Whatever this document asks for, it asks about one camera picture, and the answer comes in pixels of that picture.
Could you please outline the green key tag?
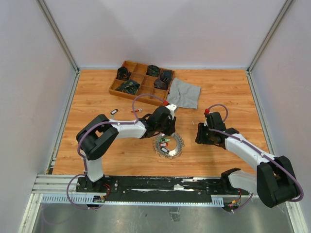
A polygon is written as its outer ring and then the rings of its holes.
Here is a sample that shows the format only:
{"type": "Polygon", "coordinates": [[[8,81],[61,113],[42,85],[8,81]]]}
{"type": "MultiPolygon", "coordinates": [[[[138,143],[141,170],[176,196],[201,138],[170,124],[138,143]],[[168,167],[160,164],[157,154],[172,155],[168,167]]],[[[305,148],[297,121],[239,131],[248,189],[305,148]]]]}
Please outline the green key tag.
{"type": "Polygon", "coordinates": [[[161,142],[161,143],[170,142],[170,139],[168,139],[168,138],[161,138],[161,139],[160,139],[160,142],[161,142]]]}

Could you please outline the red key tag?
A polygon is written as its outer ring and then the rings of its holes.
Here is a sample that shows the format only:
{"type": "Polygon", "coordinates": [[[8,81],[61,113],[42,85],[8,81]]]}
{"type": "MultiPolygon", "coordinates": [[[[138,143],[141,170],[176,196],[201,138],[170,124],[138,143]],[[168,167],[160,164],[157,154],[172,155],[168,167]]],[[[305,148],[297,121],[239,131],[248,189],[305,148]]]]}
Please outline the red key tag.
{"type": "Polygon", "coordinates": [[[159,148],[161,148],[161,147],[167,147],[169,144],[167,142],[160,142],[157,145],[159,148]]]}

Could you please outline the black key tag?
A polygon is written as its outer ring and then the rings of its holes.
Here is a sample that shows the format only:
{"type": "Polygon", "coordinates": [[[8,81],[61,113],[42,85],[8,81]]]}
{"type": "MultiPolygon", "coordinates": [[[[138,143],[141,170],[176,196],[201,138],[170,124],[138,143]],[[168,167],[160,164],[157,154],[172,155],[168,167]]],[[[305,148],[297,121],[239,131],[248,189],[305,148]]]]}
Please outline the black key tag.
{"type": "Polygon", "coordinates": [[[169,154],[170,153],[170,150],[167,149],[166,147],[161,147],[160,150],[166,154],[169,154]]]}
{"type": "Polygon", "coordinates": [[[112,110],[112,111],[110,112],[110,114],[111,114],[111,115],[114,115],[114,114],[116,114],[118,111],[119,111],[118,109],[114,109],[114,110],[112,110]]]}

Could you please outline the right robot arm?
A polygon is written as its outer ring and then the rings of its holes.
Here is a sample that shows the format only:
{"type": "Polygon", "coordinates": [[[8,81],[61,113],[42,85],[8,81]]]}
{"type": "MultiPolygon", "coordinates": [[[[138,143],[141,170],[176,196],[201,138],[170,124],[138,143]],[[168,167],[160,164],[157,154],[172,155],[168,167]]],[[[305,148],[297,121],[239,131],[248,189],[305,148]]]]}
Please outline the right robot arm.
{"type": "Polygon", "coordinates": [[[285,156],[277,157],[250,143],[239,131],[226,128],[219,112],[205,110],[205,122],[199,123],[195,142],[215,145],[243,159],[255,171],[247,173],[232,168],[221,174],[220,188],[225,194],[237,189],[258,195],[267,207],[287,201],[300,201],[303,189],[297,181],[292,164],[285,156]]]}

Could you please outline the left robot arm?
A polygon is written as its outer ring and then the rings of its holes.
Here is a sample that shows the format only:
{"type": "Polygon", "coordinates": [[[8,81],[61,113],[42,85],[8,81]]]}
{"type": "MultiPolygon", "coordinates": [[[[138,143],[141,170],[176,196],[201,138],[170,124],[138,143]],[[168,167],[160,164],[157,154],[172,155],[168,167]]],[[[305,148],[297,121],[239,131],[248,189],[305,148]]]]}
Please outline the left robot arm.
{"type": "Polygon", "coordinates": [[[151,138],[175,133],[175,104],[161,105],[152,114],[131,121],[108,119],[100,114],[77,135],[78,153],[84,160],[87,186],[93,192],[104,187],[102,156],[116,139],[151,138]]]}

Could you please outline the grey folded cloth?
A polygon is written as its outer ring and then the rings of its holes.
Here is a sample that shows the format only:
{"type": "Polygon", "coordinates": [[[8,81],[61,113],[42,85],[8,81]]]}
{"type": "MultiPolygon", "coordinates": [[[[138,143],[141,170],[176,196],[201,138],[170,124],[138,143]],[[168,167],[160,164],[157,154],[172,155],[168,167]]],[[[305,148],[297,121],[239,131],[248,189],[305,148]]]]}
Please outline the grey folded cloth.
{"type": "Polygon", "coordinates": [[[200,86],[174,78],[166,100],[181,108],[197,109],[200,92],[200,86]]]}

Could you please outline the rolled purple tie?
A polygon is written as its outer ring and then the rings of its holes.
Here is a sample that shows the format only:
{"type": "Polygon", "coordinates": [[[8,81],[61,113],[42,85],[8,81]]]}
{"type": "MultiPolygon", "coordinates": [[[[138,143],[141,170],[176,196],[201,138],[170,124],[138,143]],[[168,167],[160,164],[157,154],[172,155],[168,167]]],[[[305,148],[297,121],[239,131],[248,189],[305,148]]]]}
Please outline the rolled purple tie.
{"type": "Polygon", "coordinates": [[[161,90],[167,90],[168,85],[164,81],[160,79],[156,79],[154,81],[154,88],[161,89],[161,90]]]}

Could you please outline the blue patterned tie front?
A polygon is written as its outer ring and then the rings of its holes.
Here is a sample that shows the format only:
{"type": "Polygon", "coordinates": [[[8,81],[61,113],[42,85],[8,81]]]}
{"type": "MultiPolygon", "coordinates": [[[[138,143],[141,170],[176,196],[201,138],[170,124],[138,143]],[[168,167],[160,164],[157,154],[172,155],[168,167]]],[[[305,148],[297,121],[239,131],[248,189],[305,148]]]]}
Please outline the blue patterned tie front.
{"type": "Polygon", "coordinates": [[[116,91],[124,92],[127,94],[135,95],[140,88],[140,84],[134,80],[124,81],[119,87],[116,88],[116,91]]]}

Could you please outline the loose black key tag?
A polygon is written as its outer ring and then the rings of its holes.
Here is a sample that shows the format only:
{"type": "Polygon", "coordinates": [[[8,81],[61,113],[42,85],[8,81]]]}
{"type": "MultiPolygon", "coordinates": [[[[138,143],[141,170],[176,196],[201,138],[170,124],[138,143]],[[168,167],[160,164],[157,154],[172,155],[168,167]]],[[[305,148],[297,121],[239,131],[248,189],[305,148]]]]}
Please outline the loose black key tag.
{"type": "Polygon", "coordinates": [[[114,115],[114,114],[116,114],[118,111],[119,111],[118,109],[114,109],[114,110],[112,110],[112,111],[110,112],[110,114],[111,114],[111,115],[114,115]]]}

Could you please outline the rolled dark tie right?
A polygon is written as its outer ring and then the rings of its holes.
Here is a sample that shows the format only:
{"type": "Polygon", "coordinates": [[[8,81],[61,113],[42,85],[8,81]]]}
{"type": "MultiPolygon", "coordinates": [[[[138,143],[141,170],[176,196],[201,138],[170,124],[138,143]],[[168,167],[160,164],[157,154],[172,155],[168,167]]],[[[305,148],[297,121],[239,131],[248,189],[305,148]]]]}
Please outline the rolled dark tie right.
{"type": "Polygon", "coordinates": [[[172,80],[173,77],[173,71],[172,70],[162,70],[159,76],[159,79],[166,83],[169,84],[172,80]]]}

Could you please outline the rolled dark tie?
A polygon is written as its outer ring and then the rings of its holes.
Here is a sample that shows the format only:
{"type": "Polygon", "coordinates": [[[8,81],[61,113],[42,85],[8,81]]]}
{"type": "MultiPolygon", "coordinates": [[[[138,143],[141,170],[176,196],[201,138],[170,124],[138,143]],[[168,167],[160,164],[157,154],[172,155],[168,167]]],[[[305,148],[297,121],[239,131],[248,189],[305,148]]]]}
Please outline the rolled dark tie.
{"type": "Polygon", "coordinates": [[[173,71],[172,70],[162,70],[159,76],[159,79],[166,83],[169,84],[172,80],[173,77],[173,71]]]}
{"type": "Polygon", "coordinates": [[[130,76],[131,76],[131,72],[128,70],[128,68],[126,67],[118,68],[117,76],[116,76],[117,80],[127,81],[129,80],[130,76]]]}

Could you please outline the wooden divided tray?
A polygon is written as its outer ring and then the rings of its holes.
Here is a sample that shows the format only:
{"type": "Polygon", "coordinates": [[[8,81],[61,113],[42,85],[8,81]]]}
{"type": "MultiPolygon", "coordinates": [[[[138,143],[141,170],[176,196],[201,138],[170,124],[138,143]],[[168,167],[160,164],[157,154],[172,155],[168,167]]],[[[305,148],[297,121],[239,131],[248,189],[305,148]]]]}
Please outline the wooden divided tray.
{"type": "Polygon", "coordinates": [[[158,77],[152,77],[146,74],[147,72],[147,66],[148,64],[142,64],[142,63],[137,63],[133,61],[124,61],[121,67],[126,67],[128,70],[131,72],[131,76],[129,80],[134,80],[140,84],[140,88],[138,92],[135,95],[127,94],[124,92],[116,91],[116,88],[119,87],[124,81],[117,80],[116,76],[109,88],[109,93],[114,96],[126,98],[133,100],[135,97],[142,95],[142,97],[138,98],[137,101],[155,105],[155,106],[160,106],[164,104],[164,101],[167,98],[167,95],[169,93],[171,83],[173,79],[175,78],[175,71],[173,71],[173,77],[171,82],[168,84],[168,89],[167,90],[161,90],[154,88],[154,81],[156,79],[159,79],[158,77]]]}

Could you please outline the rolled green tie back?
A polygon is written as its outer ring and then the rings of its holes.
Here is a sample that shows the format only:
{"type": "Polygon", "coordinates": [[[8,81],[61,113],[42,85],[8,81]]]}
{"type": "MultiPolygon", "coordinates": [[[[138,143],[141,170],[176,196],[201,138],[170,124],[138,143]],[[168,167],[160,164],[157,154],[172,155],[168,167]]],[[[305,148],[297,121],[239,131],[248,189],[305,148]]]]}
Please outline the rolled green tie back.
{"type": "Polygon", "coordinates": [[[158,66],[149,65],[147,66],[146,74],[152,77],[158,77],[160,75],[160,71],[161,69],[158,66]]]}

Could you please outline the rolled dark tie back left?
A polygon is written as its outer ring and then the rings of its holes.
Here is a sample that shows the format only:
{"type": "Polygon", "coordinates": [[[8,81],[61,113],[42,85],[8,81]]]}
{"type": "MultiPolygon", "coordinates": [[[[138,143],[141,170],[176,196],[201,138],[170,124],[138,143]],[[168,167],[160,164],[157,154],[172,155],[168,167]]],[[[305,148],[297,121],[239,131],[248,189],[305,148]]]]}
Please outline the rolled dark tie back left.
{"type": "Polygon", "coordinates": [[[128,68],[126,67],[118,68],[117,76],[116,76],[117,80],[127,81],[129,80],[130,76],[131,76],[131,72],[128,70],[128,68]]]}

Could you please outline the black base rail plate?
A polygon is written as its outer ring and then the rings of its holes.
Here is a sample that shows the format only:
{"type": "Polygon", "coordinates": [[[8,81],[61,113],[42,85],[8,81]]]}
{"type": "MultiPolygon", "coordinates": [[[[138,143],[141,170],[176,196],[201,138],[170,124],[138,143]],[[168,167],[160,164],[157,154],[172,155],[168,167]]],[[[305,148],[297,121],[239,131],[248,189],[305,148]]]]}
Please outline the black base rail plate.
{"type": "Polygon", "coordinates": [[[155,200],[203,200],[213,195],[249,194],[236,188],[226,189],[219,178],[163,176],[104,176],[95,183],[80,177],[75,191],[95,194],[108,191],[108,197],[130,200],[140,200],[143,194],[155,200]]]}

